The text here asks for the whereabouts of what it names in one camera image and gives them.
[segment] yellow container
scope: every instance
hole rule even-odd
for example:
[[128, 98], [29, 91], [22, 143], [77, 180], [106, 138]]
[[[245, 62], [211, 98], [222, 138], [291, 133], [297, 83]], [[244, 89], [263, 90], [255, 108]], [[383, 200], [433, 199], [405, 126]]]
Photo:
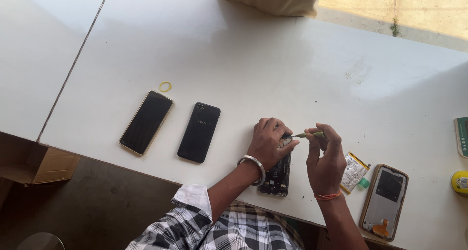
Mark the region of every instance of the yellow container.
[[450, 177], [450, 186], [458, 195], [468, 198], [468, 171], [459, 170]]

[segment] circuit board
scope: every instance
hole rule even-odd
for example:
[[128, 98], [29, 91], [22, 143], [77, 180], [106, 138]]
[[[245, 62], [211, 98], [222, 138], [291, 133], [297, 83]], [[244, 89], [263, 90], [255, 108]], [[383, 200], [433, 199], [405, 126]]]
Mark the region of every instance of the circuit board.
[[[278, 148], [288, 144], [292, 139], [291, 136], [282, 136], [278, 142]], [[258, 187], [258, 191], [268, 195], [286, 197], [288, 195], [290, 165], [291, 153], [266, 172], [265, 182]]]

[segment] gold phone case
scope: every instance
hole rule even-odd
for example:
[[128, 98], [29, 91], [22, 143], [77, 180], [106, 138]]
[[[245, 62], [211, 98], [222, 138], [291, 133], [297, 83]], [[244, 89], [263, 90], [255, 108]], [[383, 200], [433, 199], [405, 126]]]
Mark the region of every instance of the gold phone case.
[[[143, 152], [143, 154], [140, 154], [140, 153], [138, 153], [138, 152], [132, 150], [131, 148], [129, 148], [129, 147], [123, 145], [122, 143], [120, 143], [120, 141], [122, 140], [122, 137], [124, 136], [125, 132], [127, 131], [128, 127], [129, 127], [130, 124], [132, 123], [133, 119], [134, 119], [135, 116], [137, 115], [138, 111], [140, 110], [141, 106], [143, 105], [143, 103], [145, 102], [146, 98], [148, 97], [148, 95], [149, 95], [149, 93], [150, 93], [151, 91], [153, 91], [153, 92], [155, 92], [155, 93], [161, 95], [161, 96], [164, 97], [164, 98], [167, 98], [167, 99], [171, 100], [172, 104], [171, 104], [171, 107], [168, 109], [166, 115], [164, 115], [164, 118], [162, 119], [161, 123], [159, 124], [159, 127], [158, 127], [158, 129], [156, 130], [155, 134], [153, 135], [153, 138], [151, 139], [151, 141], [149, 142], [148, 146], [146, 147], [145, 152]], [[167, 97], [167, 96], [165, 96], [165, 95], [162, 95], [162, 94], [156, 92], [155, 90], [149, 90], [148, 93], [147, 93], [146, 96], [145, 96], [145, 99], [143, 99], [143, 101], [141, 102], [140, 106], [138, 107], [137, 112], [135, 112], [135, 115], [133, 115], [132, 120], [130, 120], [130, 123], [128, 123], [127, 127], [125, 128], [124, 133], [122, 133], [122, 135], [120, 136], [120, 139], [119, 139], [118, 143], [119, 143], [120, 145], [124, 146], [125, 148], [131, 150], [132, 152], [137, 153], [137, 154], [140, 155], [140, 156], [145, 155], [146, 152], [148, 151], [149, 147], [150, 147], [151, 144], [153, 143], [153, 140], [155, 139], [156, 135], [158, 134], [159, 129], [161, 129], [162, 124], [164, 124], [164, 121], [166, 121], [166, 118], [167, 118], [167, 116], [169, 115], [169, 112], [171, 111], [171, 109], [172, 109], [173, 106], [174, 106], [174, 100], [172, 100], [171, 98], [169, 98], [169, 97]]]
[[[392, 237], [391, 239], [388, 239], [388, 238], [385, 238], [381, 235], [378, 235], [376, 233], [371, 233], [369, 232], [367, 229], [364, 228], [364, 218], [366, 217], [366, 213], [367, 213], [367, 208], [369, 207], [369, 202], [371, 200], [371, 197], [372, 197], [372, 192], [373, 192], [373, 189], [374, 189], [374, 186], [375, 186], [375, 181], [377, 179], [377, 175], [379, 174], [379, 170], [381, 167], [386, 167], [388, 169], [393, 169], [395, 170], [397, 173], [401, 174], [401, 175], [404, 175], [406, 177], [406, 184], [405, 184], [405, 192], [404, 192], [404, 195], [403, 197], [401, 198], [401, 203], [400, 203], [400, 206], [399, 206], [399, 209], [398, 209], [398, 213], [395, 217], [395, 229], [392, 233]], [[365, 203], [364, 203], [364, 207], [362, 208], [362, 212], [361, 212], [361, 218], [359, 220], [359, 225], [360, 225], [360, 228], [363, 229], [366, 233], [369, 233], [371, 235], [375, 235], [385, 241], [393, 241], [395, 239], [395, 234], [396, 234], [396, 229], [398, 228], [398, 221], [400, 220], [400, 213], [401, 213], [401, 208], [403, 207], [403, 202], [405, 201], [405, 197], [406, 197], [406, 189], [408, 187], [408, 181], [409, 181], [409, 177], [406, 173], [403, 173], [393, 167], [390, 167], [388, 165], [385, 165], [385, 164], [378, 164], [375, 169], [374, 169], [374, 174], [372, 175], [372, 181], [371, 181], [371, 186], [369, 186], [369, 190], [367, 191], [367, 197], [366, 197], [366, 200], [365, 200]]]

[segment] orange thread bracelet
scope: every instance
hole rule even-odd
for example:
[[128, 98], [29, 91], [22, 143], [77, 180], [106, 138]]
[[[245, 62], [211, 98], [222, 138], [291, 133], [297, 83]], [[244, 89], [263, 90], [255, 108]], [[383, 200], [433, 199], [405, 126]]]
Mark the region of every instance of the orange thread bracelet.
[[328, 200], [331, 200], [331, 199], [335, 199], [336, 197], [338, 197], [339, 195], [341, 194], [341, 189], [340, 189], [340, 192], [337, 193], [337, 194], [328, 194], [328, 195], [313, 195], [317, 200], [321, 200], [321, 201], [328, 201]]

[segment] man's right hand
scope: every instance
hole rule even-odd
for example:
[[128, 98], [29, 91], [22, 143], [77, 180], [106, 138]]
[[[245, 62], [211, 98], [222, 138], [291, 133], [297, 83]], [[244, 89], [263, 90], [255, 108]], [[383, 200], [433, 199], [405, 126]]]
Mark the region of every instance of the man's right hand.
[[[340, 183], [346, 168], [341, 137], [335, 130], [327, 125], [317, 123], [316, 128], [304, 130], [309, 140], [309, 156], [307, 158], [307, 175], [310, 187], [316, 195], [337, 194], [340, 191]], [[312, 135], [323, 131], [327, 139], [321, 139]]]

